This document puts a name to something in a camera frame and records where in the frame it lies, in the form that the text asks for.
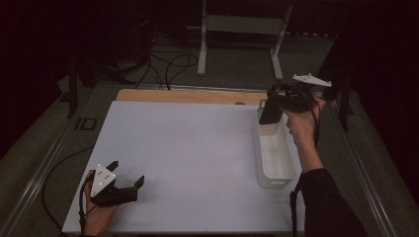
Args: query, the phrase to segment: cable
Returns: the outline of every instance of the cable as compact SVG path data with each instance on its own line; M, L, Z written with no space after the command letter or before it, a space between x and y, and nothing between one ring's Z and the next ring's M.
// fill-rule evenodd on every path
M142 76L139 78L139 80L135 83L134 89L138 88L139 83L141 83L141 81L145 78L145 76L147 75L148 71L150 70L151 67L151 59L150 56L147 57L148 59L148 67L145 70L145 72L142 74Z
M168 79L168 72L169 72L169 68L170 68L170 66L172 66L172 65L174 65L174 61L176 61L177 59L179 59L179 58L182 58L182 57L184 57L184 56L186 56L187 57L187 59L188 59L188 63L187 63L187 65L186 66L184 66L183 68L182 68L182 70L180 70L178 73L176 73L174 76L172 76L170 79ZM189 55L180 55L180 56L177 56L177 57L174 57L171 61L170 61L170 63L169 63L169 65L167 65L167 67L166 67L166 72L165 72L165 79L166 79L166 86L167 86L167 89L168 90L171 90L171 88L170 88L170 84L172 83L172 80L173 79L175 79L175 77L177 77L179 74L181 74L182 72L184 72L189 66L192 66L192 65L195 65L195 63L194 64L189 64L191 62L191 60L189 59Z
M317 101L314 100L314 103L316 104L316 106L317 106L317 108L319 110L318 120L317 120L317 128L316 128L316 130L314 132L314 144L317 147L317 142L318 142L318 139L320 137L320 121L321 121L321 119L320 119L321 112L320 111L321 111L321 109L320 109L320 105L318 104Z
M159 57L159 56L157 56L157 55L155 55L155 54L153 54L153 53L151 53L151 52L150 52L150 55L151 55L151 56L153 56L153 57L155 57L155 58L157 58L157 59L159 59L159 60L162 60L162 61L164 61L164 62L166 62L166 63L169 63L169 64L171 64L172 66L176 66L176 67L190 67L190 66L194 66L195 64L197 64L197 63L198 63L198 58L197 58L197 57L195 57L195 56L193 56L193 55L190 55L190 54L187 54L187 53L185 53L185 52L183 52L183 51L153 51L153 52L171 52L171 53L181 53L181 54L182 54L181 56L193 57L193 58L197 61L197 62L194 62L194 63L192 63L192 64L179 65L179 64L173 63L173 59L172 59L171 61L168 61L168 60L163 59L163 58L161 58L161 57Z
M61 161L59 161L57 164L55 164L52 168L51 168L51 170L49 171L49 173L48 173L48 175L46 176L46 178L45 178L45 181L43 182L43 185L42 185L42 192L41 192L41 194L42 194L42 205L43 205L43 209L45 210L45 212L46 212L46 214L48 215L48 217L49 217L49 219L54 223L54 225L56 226L56 228L59 230L59 232L60 232L60 235L59 236L67 236L68 237L68 235L67 234L65 234L65 233L62 233L61 232L61 229L62 229L62 227L61 227L61 225L58 223L58 221L55 219L55 217L53 217L53 215L51 214L51 212L49 211L49 208L47 207L47 205L46 205L46 201L45 201L45 187L46 187L46 184L47 184L47 182L48 182L48 180L49 180L49 177L51 176L51 174L53 173L53 171L58 167L58 166L60 166L62 163L64 163L65 161L67 161L67 160L69 160L70 158L73 158L73 157L75 157L75 156L77 156L77 155L79 155L79 154L81 154L81 153L83 153L83 152L85 152L85 151L88 151L88 150L90 150L90 149L93 149L93 147L94 146L91 146L91 147L88 147L88 148L85 148L85 149L83 149L83 150L80 150L80 151L77 151L77 152L75 152L75 153L73 153L73 154L71 154L71 155L69 155L69 156L67 156L67 157L65 157L64 159L62 159Z
M160 75L158 74L158 70L153 66L151 66L151 69L153 69L154 73L156 74L156 82L159 85L158 89L159 90L163 89L163 80L161 79Z
M86 227L86 215L92 211L95 207L91 208L86 214L84 213L83 210L83 194L84 194L84 189L86 188L87 184L91 181L93 181L93 178L95 177L94 173L91 174L89 177L86 178L86 180L84 181L83 185L80 188L80 192L79 192L79 222L80 222L80 232L81 232L81 236L84 236L84 230Z

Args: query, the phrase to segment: metal stand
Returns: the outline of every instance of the metal stand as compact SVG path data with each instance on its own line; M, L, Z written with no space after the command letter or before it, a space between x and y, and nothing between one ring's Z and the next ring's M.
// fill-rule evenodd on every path
M201 50L198 63L198 74L206 74L207 63L207 31L253 33L278 36L277 44L271 48L270 55L274 67L275 78L283 79L278 53L287 30L293 5L290 5L283 19L234 17L207 14L207 0L203 0L203 17L201 27Z

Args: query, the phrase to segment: white plastic attachment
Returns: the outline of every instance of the white plastic attachment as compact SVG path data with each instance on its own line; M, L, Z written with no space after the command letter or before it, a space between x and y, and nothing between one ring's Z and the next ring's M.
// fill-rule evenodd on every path
M93 180L92 191L90 197L95 197L100 193L108 184L110 184L117 175L109 171L106 167L98 165L95 173L95 179Z
M332 82L330 81L325 82L323 80L320 80L316 77L311 76L311 73L309 73L308 75L302 75L302 76L297 76L296 74L294 74L293 79L297 81L305 82L305 83L314 84L314 85L327 86L327 87L332 86Z

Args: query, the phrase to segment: table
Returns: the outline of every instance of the table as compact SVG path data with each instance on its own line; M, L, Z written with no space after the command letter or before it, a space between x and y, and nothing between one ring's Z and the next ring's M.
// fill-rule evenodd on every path
M263 189L257 184L251 126L257 105L264 98L265 93L247 92L120 91L84 176L98 162L108 165L120 160L115 171L117 187L130 187L142 175L145 184L138 191L138 201L120 207L109 231L291 231L289 194L296 179L281 190ZM246 106L233 105L236 102ZM287 139L299 173L289 133ZM75 198L63 232L79 231L77 211ZM303 230L302 197L297 216L298 230Z

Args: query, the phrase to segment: black sleeve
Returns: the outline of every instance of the black sleeve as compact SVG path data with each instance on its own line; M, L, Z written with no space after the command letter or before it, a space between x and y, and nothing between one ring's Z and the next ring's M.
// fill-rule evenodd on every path
M367 236L360 219L341 196L325 169L302 174L300 188L305 203L305 236Z

